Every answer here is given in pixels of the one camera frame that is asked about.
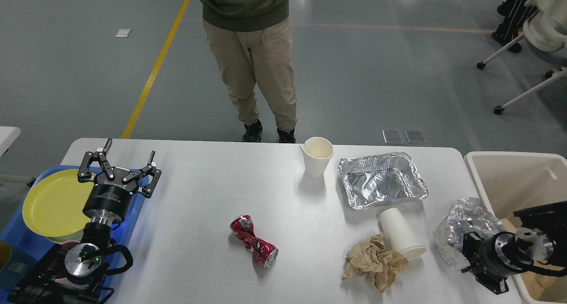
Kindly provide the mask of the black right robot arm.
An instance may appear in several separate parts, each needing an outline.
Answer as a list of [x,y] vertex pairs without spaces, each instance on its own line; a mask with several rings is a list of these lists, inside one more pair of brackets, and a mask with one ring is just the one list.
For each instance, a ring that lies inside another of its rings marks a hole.
[[509,291],[507,279],[532,272],[566,276],[565,201],[517,210],[522,225],[516,232],[502,231],[487,238],[466,233],[462,253],[469,265],[461,269],[496,295]]

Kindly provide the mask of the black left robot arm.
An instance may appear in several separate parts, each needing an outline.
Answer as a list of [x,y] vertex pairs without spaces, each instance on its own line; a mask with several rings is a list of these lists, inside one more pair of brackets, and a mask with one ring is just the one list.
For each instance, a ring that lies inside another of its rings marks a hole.
[[82,213],[88,222],[76,242],[56,244],[10,290],[13,304],[104,304],[115,290],[107,277],[123,274],[134,264],[126,245],[112,238],[126,220],[136,195],[149,199],[162,175],[150,153],[139,169],[111,165],[112,146],[87,151],[77,169],[77,183],[91,183]]

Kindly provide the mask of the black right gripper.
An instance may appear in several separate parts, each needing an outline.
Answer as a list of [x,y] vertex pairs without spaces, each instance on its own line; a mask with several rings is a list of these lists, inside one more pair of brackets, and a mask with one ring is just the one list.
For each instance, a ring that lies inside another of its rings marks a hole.
[[468,266],[460,271],[472,273],[478,283],[496,295],[508,292],[507,277],[523,273],[523,270],[504,254],[504,247],[512,245],[514,238],[515,235],[508,231],[497,233],[484,241],[479,233],[464,234],[462,255],[469,262],[474,262],[473,258],[478,253],[482,266]]

